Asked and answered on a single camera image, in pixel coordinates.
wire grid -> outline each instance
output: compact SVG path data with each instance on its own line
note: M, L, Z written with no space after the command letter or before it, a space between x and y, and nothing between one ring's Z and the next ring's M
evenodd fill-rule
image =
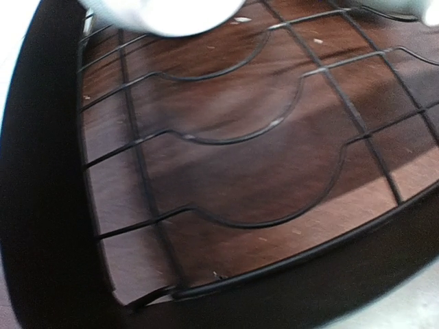
M246 5L251 5L254 3L261 3L263 7L274 17L276 18L279 23L270 27L267 27L263 32L261 32L260 35L260 41L257 43L256 47L254 48L253 52L243 61L228 67L227 69L217 71L214 73L209 73L206 75L201 76L193 76L193 77L182 77L182 76L176 76L176 75L170 75L166 72L162 71L153 71L150 73L147 73L145 75L142 75L141 77L136 78L135 80L130 80L128 77L128 68L126 63L126 53L125 48L147 36L149 34L144 34L141 36L138 36L128 42L123 41L123 31L118 31L118 40L119 40L119 46L114 48L113 50L109 51L105 55L101 56L100 58L93 60L87 64L82 64L82 54L84 50L84 45L86 44L87 40L89 38L92 38L101 32L103 32L105 29L108 29L111 25L105 26L92 34L86 36L80 41L79 49L78 49L78 116L80 118L80 126L82 125L82 113L86 110L89 110L97 103L111 97L112 95L123 92L126 100L126 107L128 110L128 118L129 118L129 129L130 129L130 135L131 135L131 141L129 143L126 143L125 145L114 149L111 152L108 152L107 154L104 154L103 156L100 156L99 158L87 162L84 162L84 170L87 172L87 169L90 169L91 167L109 159L113 156L116 156L117 154L120 154L124 151L127 151L129 149L132 149L136 154L136 160L137 164L140 168L140 180L143 185L143 190L145 194L145 198L147 200L147 204L149 206L150 214L152 216L151 219L142 221L140 223L136 223L131 226L127 226L124 228L120 228L118 230L113 230L111 232L107 232L105 234L98 234L96 236L97 242L102 241L103 239L110 238L112 236L117 236L120 234L124 234L127 232L131 232L133 230L138 230L140 228L144 228L147 226L154 227L155 234L158 237L158 240L160 241L162 248L165 250L166 255L168 257L169 264L171 265L171 268L174 270L174 274L176 276L176 283L173 286L169 287L163 287L161 289L158 289L156 291L153 291L149 294L147 294L144 297L139 298L138 300L135 300L127 305L132 310L137 310L150 302L153 302L154 300L165 296L165 295L171 295L174 299L181 299L181 298L187 298L187 297L197 297L200 295L205 295L207 293L214 293L216 291L220 291L222 289L227 289L232 286L236 286L238 284L241 284L243 282L248 282L250 280L254 280L255 278L260 278L262 276L270 275L271 273L274 273L275 271L279 271L281 269L284 269L288 266L292 266L294 264L297 264L299 262L303 262L306 260L309 260L312 257L317 256L318 254L321 254L322 252L327 251L328 249L334 247L337 244L342 243L343 241L347 241L350 238L352 238L354 235L358 235L361 230L368 230L370 229L370 225L373 225L374 221L371 222L371 224L365 224L362 227L353 230L351 232L348 232L346 234L343 234L342 236L339 236L333 240L330 240L326 243L323 243L321 245L318 245L310 250L307 250L305 252L302 252L300 254L294 255L290 258L287 258L285 260L281 260L279 262L273 263L271 265L256 269L254 271L250 271L248 273L243 273L238 276L234 276L232 278L225 278L223 280L212 282L208 284L203 284L197 287L191 287L190 282L187 279L187 276L185 275L184 269L182 268L182 265L178 261L178 257L174 251L174 247L171 244L171 241L169 240L167 233L162 226L162 221L169 219L171 217L174 217L176 215L182 214L184 212L191 212L196 216L199 216L201 219L204 219L206 221L210 221L211 223L220 225L220 226L226 226L229 228L236 228L236 229L245 229L245 230L256 230L256 229L263 229L263 228L271 228L274 226L282 225L284 223L287 223L289 221L292 221L301 215L305 214L306 212L310 211L312 208L316 207L331 191L331 189L334 187L335 183L337 182L340 173L342 171L342 167L344 164L344 159L346 157L346 150L349 145L352 145L353 143L364 141L366 143L366 146L368 148L368 151L372 154L373 158L375 159L375 162L377 163L382 175L386 178L388 186L390 187L390 190L392 191L394 200L397 204L397 207L394 209L397 211L402 206L406 205L410 200L404 202L403 198L401 197L401 194L399 192L399 188L397 183L393 180L392 175L390 173L390 170L381 155L381 152L376 147L374 142L372 141L372 137L374 134L385 130L393 125L397 125L398 123L401 123L403 121L406 121L408 119L411 119L412 117L419 116L424 124L427 126L429 133L435 140L437 146L439 146L439 135L436 131L433 123L431 122L431 119L427 115L427 111L432 109L433 107L439 105L439 100L432 102L428 104L427 106L423 106L412 94L410 89L408 88L407 84L403 81L402 77L397 73L396 69L391 65L389 60L387 59L387 54L392 53L395 51L402 51L405 52L412 57L421 60L427 64L431 64L434 66L439 66L439 62L435 62L433 60L429 60L427 58L424 58L413 51L402 47L390 47L387 49L380 49L378 46L373 42L373 40L366 35L366 33L361 29L361 27L358 25L358 23L351 17L350 12L354 8L341 8L338 6L334 1L328 0L327 1L329 5L332 7L332 10L321 12L318 14L314 14L311 16L305 16L300 17L299 19L294 20L286 20L284 17L282 17L278 11L271 5L271 3L268 0L256 0L251 1L247 3ZM360 9L367 10L369 12L372 12L373 14L385 17L387 19L392 19L395 21L403 21L403 22L414 22L416 19L412 18L401 18L397 16L391 16L389 14L384 14L381 12L378 12L376 10L373 10L372 8L368 7L360 7ZM341 16L346 22L350 24L350 26L369 44L372 51L369 53L365 53L360 56L355 56L346 60L340 60L339 62L335 62L333 64L325 65L321 61L321 59L316 55L316 53L311 49L311 47L307 44L305 39L294 29L294 26L299 23L304 23L307 21L315 21L318 19L323 19L325 17L329 16ZM316 69L312 71L308 71L304 74L302 74L298 80L298 88L291 99L289 105L284 109L282 113L280 113L275 120L272 120L267 125L249 133L244 134L242 136L237 136L234 138L227 138L227 139L212 139L212 138L202 138L200 136L195 136L192 134L186 134L184 132L181 132L179 130L174 129L161 129L156 130L155 132L147 135L142 135L139 131L138 125L137 125L137 118L134 111L134 104L133 104L133 98L131 95L130 87L138 84L139 82L142 82L143 80L146 80L150 77L160 77L164 80L171 80L175 82L197 82L202 80L208 80L213 79L215 77L219 77L222 75L226 75L228 73L231 73L233 71L236 71L237 69L240 69L241 67L247 65L249 62L251 62L254 58L256 58L264 49L265 45L267 44L268 40L270 39L271 34L278 30L278 29L284 29L288 32L288 34L291 36L292 40L298 44L302 50L308 55L308 57L313 61L313 63L317 66ZM122 76L123 76L123 84L116 87L115 89L111 90L110 92L106 93L105 95L102 95L101 97L98 97L97 99L91 101L85 106L82 106L82 74L85 69L89 68L90 66L98 63L99 61L103 60L104 58L107 58L108 56L118 53L119 54L119 60L121 64L121 70L122 70ZM339 66L344 66L353 62L359 62L362 60L365 60L367 58L372 57L379 57L382 59L384 64L390 69L393 76L396 78L397 82L402 86L403 90L409 97L410 101L413 103L415 110L411 111L407 114L404 114L400 116L399 118L393 120L392 122L380 125L379 127L376 127L374 129L369 129L366 125L365 121L361 117L361 114L356 109L356 107L353 105L352 101L349 99L347 94L342 90L340 85L338 84L337 80L334 78L333 74L331 73L331 69L337 68ZM277 218L277 219L271 219L268 221L260 222L260 223L244 223L239 221L234 221L233 219L224 218L221 217L215 213L210 212L207 209L203 209L200 206L196 204L187 204L184 206L177 207L173 210L170 210L168 212L160 212L157 205L156 200L154 197L154 191L150 182L150 178L148 175L147 165L145 161L145 156L143 155L143 152L140 149L140 145L142 143L146 143L156 137L162 136L164 134L170 134L176 138L179 138L180 140L186 141L188 143L195 143L199 145L232 145L237 143L244 143L246 141L249 141L251 139L257 138L261 135L264 135L265 133L269 132L270 130L275 129L278 127L284 120L292 113L293 109L295 108L295 105L297 104L298 100L300 99L301 92L303 90L303 86L305 83L305 79L307 77L311 77L312 75L321 74L324 76L324 78L327 81L327 84L331 86L331 88L336 92L336 95L342 100L344 110L351 119L351 121L354 123L355 127L357 128L358 134L347 140L341 147L339 151L339 157L337 161L337 165L334 168L333 174L330 178L330 180L327 182L327 185L323 192L312 202L307 204L305 207L301 208L300 210L289 214L288 216Z

black frame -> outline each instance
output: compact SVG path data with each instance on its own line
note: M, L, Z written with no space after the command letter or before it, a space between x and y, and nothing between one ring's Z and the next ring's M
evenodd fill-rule
M77 44L84 15L72 0L41 1L3 120L0 241L12 305L24 328L312 327L370 302L439 254L436 183L294 261L214 284L221 291L229 283L226 291L139 313L119 305L96 248L78 142ZM384 54L377 49L376 55ZM426 111L417 108L413 115ZM343 280L334 282L334 276Z

white object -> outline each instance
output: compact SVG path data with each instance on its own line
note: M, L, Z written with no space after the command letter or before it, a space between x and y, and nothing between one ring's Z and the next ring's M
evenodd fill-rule
M80 0L120 28L178 37L199 34L232 17L245 0Z
M439 25L439 0L356 0L382 12L415 16L426 26Z

white cup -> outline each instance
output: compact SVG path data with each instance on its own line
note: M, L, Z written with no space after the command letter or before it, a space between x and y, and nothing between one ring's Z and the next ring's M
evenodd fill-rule
M181 37L227 21L245 0L79 0L97 17L122 29Z
M439 25L439 0L355 0L382 12L415 16L426 26Z

wooden surface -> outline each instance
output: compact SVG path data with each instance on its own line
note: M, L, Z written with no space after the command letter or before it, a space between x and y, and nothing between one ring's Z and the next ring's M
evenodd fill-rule
M329 9L324 1L271 1L285 19ZM180 40L154 37L126 48L130 80L151 71L194 76L243 60L278 21L261 3L242 8L233 20L207 34ZM439 60L437 33L418 23L402 24L355 15L379 47L405 45ZM295 25L323 63L371 51L341 17ZM125 33L130 40L135 35ZM90 61L118 45L117 31L94 38ZM422 105L437 98L439 70L402 53L391 63ZM238 71L203 82L169 82L157 77L131 89L142 135L164 127L207 138L230 138L272 121L291 101L298 77L315 69L285 29L271 33L264 50ZM331 70L368 127L378 127L414 109L379 58ZM85 71L84 104L122 83L118 53ZM258 222L294 212L323 191L334 172L342 144L358 131L323 75L305 80L300 101L287 120L270 133L232 146L199 146L174 136L143 143L161 212L187 203L225 217ZM439 116L429 111L435 124ZM124 93L87 110L84 131L88 160L130 140ZM439 178L439 152L419 117L373 136L404 199ZM150 218L135 154L124 152L90 170L102 232ZM233 276L298 253L395 207L395 201L364 142L348 148L342 174L317 208L291 223L256 231L228 229L194 215L180 215L164 226L191 284L216 280L213 272ZM122 302L172 284L175 278L151 228L108 239L108 266Z

